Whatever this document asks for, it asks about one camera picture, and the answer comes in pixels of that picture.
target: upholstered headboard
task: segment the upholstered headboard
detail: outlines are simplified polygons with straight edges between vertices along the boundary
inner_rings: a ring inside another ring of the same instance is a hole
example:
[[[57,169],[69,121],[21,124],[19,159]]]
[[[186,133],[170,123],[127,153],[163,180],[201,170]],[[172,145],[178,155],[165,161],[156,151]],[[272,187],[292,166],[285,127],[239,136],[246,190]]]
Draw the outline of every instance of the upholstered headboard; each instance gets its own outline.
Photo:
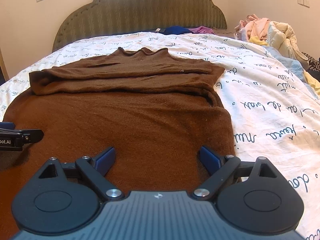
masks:
[[[93,0],[60,26],[52,51],[74,41],[179,25],[227,28],[212,0]]]

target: wooden bed frame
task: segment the wooden bed frame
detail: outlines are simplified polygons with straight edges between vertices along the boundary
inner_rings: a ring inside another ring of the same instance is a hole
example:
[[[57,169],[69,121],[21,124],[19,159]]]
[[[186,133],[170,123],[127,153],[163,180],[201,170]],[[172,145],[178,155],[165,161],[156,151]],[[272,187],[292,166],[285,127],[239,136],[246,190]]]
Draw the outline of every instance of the wooden bed frame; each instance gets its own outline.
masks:
[[[1,54],[1,49],[0,49],[0,68],[1,68],[1,72],[3,74],[4,80],[8,81],[9,80],[9,76],[8,76],[7,70],[6,70],[5,65],[4,65],[4,61],[3,61],[3,58],[2,58],[2,54]]]
[[[212,0],[93,0],[60,26],[52,52],[74,41],[169,26],[227,28]]]

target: wall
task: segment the wall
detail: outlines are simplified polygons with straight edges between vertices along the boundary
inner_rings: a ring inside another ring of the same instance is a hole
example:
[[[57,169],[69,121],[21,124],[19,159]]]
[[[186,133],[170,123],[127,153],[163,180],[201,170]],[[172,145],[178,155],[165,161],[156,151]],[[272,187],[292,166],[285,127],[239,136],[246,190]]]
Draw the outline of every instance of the wall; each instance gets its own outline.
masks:
[[[292,26],[300,51],[320,57],[320,0],[309,0],[310,8],[297,0],[229,0],[228,29],[239,24],[248,14],[267,17]]]
[[[9,77],[50,54],[63,20],[92,0],[0,0],[0,48]]]

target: pink clothing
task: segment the pink clothing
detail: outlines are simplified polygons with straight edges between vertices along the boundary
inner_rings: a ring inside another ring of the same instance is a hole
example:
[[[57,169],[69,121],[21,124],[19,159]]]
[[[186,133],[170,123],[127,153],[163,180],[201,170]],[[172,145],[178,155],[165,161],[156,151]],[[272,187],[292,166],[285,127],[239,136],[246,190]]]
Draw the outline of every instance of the pink clothing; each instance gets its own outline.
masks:
[[[208,28],[208,27],[204,27],[204,26],[200,26],[200,27],[197,27],[197,28],[194,28],[194,29],[189,29],[191,30],[193,33],[195,34],[214,34],[213,33],[213,30]]]
[[[255,14],[248,15],[246,20],[240,21],[235,27],[235,39],[241,41],[249,41],[250,37],[257,36],[259,40],[267,39],[267,32],[270,19],[258,18]]]

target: white duvet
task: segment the white duvet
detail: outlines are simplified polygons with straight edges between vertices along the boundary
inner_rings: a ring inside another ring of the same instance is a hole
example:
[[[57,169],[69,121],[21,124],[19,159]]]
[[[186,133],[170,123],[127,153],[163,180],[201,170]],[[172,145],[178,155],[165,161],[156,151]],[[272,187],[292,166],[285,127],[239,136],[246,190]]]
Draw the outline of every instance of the white duvet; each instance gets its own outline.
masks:
[[[305,211],[297,231],[320,239],[320,104],[258,45],[206,34],[134,33],[76,41],[0,87],[0,121],[14,98],[29,88],[29,72],[108,55],[118,47],[132,51],[167,47],[171,55],[223,66],[225,72],[214,88],[231,114],[237,156],[243,161],[267,157],[303,199]]]

